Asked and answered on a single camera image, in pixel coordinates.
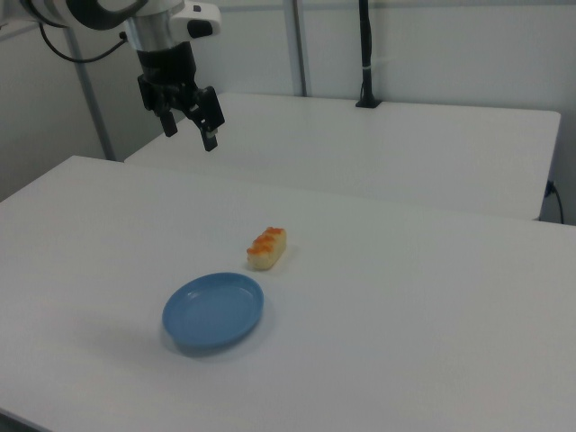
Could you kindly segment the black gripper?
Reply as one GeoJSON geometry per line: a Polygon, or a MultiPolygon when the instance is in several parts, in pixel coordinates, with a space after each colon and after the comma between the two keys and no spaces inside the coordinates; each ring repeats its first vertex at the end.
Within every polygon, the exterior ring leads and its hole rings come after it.
{"type": "Polygon", "coordinates": [[[218,146],[218,128],[225,119],[213,87],[197,88],[194,82],[196,65],[189,42],[170,49],[137,51],[143,74],[138,77],[139,89],[148,111],[160,115],[165,135],[177,134],[171,109],[185,113],[201,133],[207,152],[218,146]]]}

